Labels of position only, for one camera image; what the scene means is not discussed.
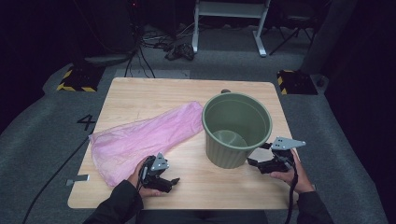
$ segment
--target black cable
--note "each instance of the black cable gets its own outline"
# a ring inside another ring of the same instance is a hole
[[[142,62],[140,61],[140,56],[139,56],[139,54],[137,54],[137,59],[139,60],[140,67],[143,69],[143,73],[145,74],[145,76],[146,76],[146,77],[149,77],[149,76],[147,75],[147,73],[146,73],[145,67],[143,66]]]
[[[166,46],[174,45],[177,41],[185,38],[188,35],[193,35],[194,22],[185,28],[181,28],[177,31],[176,38],[172,38],[170,35],[158,35],[157,31],[147,31],[142,35],[142,46],[145,48],[156,48],[161,44]],[[155,44],[148,43],[148,40],[158,39]]]
[[[289,164],[292,165],[293,169],[294,169],[294,177],[291,180],[291,184],[290,184],[290,191],[289,191],[289,211],[288,211],[288,217],[286,218],[285,224],[289,224],[290,223],[290,219],[291,219],[291,213],[293,211],[293,192],[294,189],[297,185],[298,182],[298,174],[297,174],[297,168],[294,162],[290,162],[288,161]]]
[[[144,170],[145,169],[143,167],[141,167],[140,170],[139,170],[139,179],[137,180],[137,184],[136,184],[137,192],[139,192],[142,189],[142,187],[143,187],[143,181],[144,181],[143,173],[144,173]]]
[[[140,54],[142,55],[143,60],[145,61],[146,65],[148,66],[149,70],[151,71],[152,76],[155,78],[154,72],[152,71],[151,67],[149,66],[148,61],[146,61],[145,55],[143,54],[143,50],[140,47],[140,45],[139,45],[139,48],[140,48]]]
[[[134,74],[132,74],[132,65],[129,66],[129,74],[131,74],[131,77],[134,77]]]
[[[132,57],[129,59],[128,64],[126,65],[124,77],[126,77],[126,74],[127,74],[127,72],[128,72],[128,67],[129,67],[129,64],[131,63],[131,61],[132,61]]]
[[[22,224],[26,223],[26,220],[29,217],[29,214],[32,211],[33,206],[35,205],[35,202],[37,201],[38,197],[40,197],[41,193],[44,191],[44,189],[47,187],[47,185],[52,181],[53,178],[55,178],[55,176],[57,174],[59,174],[59,172],[61,172],[61,170],[64,168],[64,166],[67,164],[67,162],[70,161],[70,159],[72,159],[72,157],[79,151],[79,149],[85,144],[85,142],[87,142],[88,139],[89,139],[89,137],[87,136],[84,139],[84,141],[76,148],[76,150],[74,150],[74,152],[69,156],[69,158],[67,158],[67,160],[64,162],[64,164],[62,164],[61,167],[59,167],[59,169],[55,172],[55,174],[52,175],[52,177],[47,181],[47,183],[44,185],[44,187],[41,188],[41,190],[37,193],[37,195],[33,199],[32,203],[30,204],[29,209],[26,212],[26,215],[23,219]]]

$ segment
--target wooden table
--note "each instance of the wooden table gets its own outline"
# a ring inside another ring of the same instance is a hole
[[[114,78],[94,132],[141,119],[154,118],[170,109],[197,101],[202,106],[221,90],[242,92],[262,102],[271,114],[277,136],[291,138],[288,123],[272,83],[189,79]],[[164,154],[170,168],[162,178],[180,177],[170,193],[144,199],[145,209],[287,209],[290,187],[283,181],[262,175],[253,166],[222,169],[205,154],[205,131]],[[250,156],[269,161],[269,150],[257,149]],[[82,161],[79,175],[89,181],[76,182],[68,205],[71,208],[95,208],[107,199],[108,187],[92,162],[91,144]]]

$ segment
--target pink plastic bag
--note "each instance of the pink plastic bag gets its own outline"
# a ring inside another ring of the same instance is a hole
[[[147,156],[164,154],[202,129],[202,110],[191,102],[153,119],[140,120],[90,135],[92,159],[110,187],[134,172]]]

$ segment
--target black sleeve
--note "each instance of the black sleeve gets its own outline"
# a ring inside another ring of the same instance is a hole
[[[127,180],[120,182],[84,223],[125,223],[143,209],[142,198]]]
[[[297,223],[301,224],[328,224],[333,223],[326,205],[315,192],[301,193],[297,202],[300,214]]]

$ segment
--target person's arm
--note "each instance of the person's arm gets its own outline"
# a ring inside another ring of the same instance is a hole
[[[137,191],[139,170],[144,161],[142,160],[136,166],[134,173],[128,180],[121,181],[113,189],[110,197],[99,204],[95,211],[84,221],[84,224],[125,223],[143,209],[142,198],[161,194],[156,189],[142,188]]]
[[[297,223],[333,223],[326,205],[320,199],[316,191],[300,193],[297,204],[300,210],[300,214],[297,217]]]
[[[312,186],[303,166],[300,163],[294,150],[291,151],[293,154],[294,162],[298,173],[298,182],[294,189],[299,194],[299,200],[297,204],[299,206],[299,216],[297,217],[297,223],[301,224],[328,224],[333,223],[332,217],[327,211],[326,205],[320,199],[318,193]],[[286,173],[272,172],[270,174],[272,178],[281,179],[291,184],[294,177],[294,170],[290,169]]]

